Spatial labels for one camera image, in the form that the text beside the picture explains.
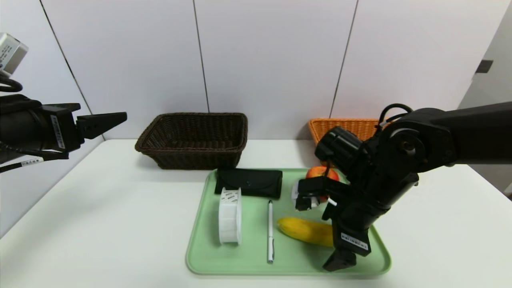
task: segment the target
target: wicker basket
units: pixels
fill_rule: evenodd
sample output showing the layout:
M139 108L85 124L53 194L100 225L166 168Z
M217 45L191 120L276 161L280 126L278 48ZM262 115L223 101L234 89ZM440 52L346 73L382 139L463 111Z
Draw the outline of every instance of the wicker basket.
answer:
M354 133L360 140L364 141L372 137L375 133L375 126L378 124L378 119L325 119L317 118L309 120L309 131L315 140L315 145L318 144L320 139L336 126L341 126Z
M135 150L162 169L213 170L236 167L246 143L242 113L172 113L157 116Z

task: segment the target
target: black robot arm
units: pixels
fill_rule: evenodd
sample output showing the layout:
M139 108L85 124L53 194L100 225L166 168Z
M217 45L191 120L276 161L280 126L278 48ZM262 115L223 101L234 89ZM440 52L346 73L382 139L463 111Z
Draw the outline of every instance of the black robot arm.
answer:
M325 176L304 179L296 202L298 210L310 208L312 195L337 203L329 203L322 217L332 220L335 247L324 268L354 266L355 254L371 252L368 228L418 183L417 173L456 163L512 163L511 140L512 102L407 112L366 141L340 127L330 130L315 155L343 172L350 185Z
M21 84L0 75L0 92L19 92ZM42 161L68 159L84 139L93 139L126 121L126 112L78 116L80 104L49 104L21 94L0 97L0 164L24 155L37 158L0 167L0 173Z

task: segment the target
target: white wall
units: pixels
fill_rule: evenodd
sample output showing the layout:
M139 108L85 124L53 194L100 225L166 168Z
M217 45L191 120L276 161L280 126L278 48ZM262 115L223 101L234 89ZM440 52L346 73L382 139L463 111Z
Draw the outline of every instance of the white wall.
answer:
M21 93L43 104L77 102L82 109L75 112L75 116L90 114L39 1L2 0L0 16L0 30L12 34L29 47L29 53L12 76L24 86ZM0 183L0 236L102 141L101 138L87 141L81 149L71 153L69 160L41 163L3 173Z
M192 0L43 0L94 114L127 111L105 138L138 138L158 114L207 112Z
M249 138L310 137L328 118L356 0L196 0L211 112L243 112Z
M460 103L459 108L512 101L512 5L485 54L485 59L494 60L487 74L475 74L473 83ZM480 175L505 192L512 193L512 165L471 165Z
M509 0L359 0L332 117L456 109Z

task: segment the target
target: yellow banana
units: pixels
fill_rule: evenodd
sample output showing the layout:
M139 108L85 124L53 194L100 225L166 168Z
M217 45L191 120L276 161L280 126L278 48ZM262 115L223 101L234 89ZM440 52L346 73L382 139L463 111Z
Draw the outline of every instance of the yellow banana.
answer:
M278 220L279 229L286 235L311 244L332 247L332 226L294 217Z

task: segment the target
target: orange wicker basket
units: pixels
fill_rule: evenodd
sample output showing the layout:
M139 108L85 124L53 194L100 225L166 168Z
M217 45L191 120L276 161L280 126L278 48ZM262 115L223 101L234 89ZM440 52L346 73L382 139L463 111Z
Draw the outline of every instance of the orange wicker basket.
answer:
M378 124L378 119L328 119L316 118L309 120L309 131L315 140L315 145L318 144L320 139L336 126L354 133L360 140L366 140L373 136L375 133L375 125Z

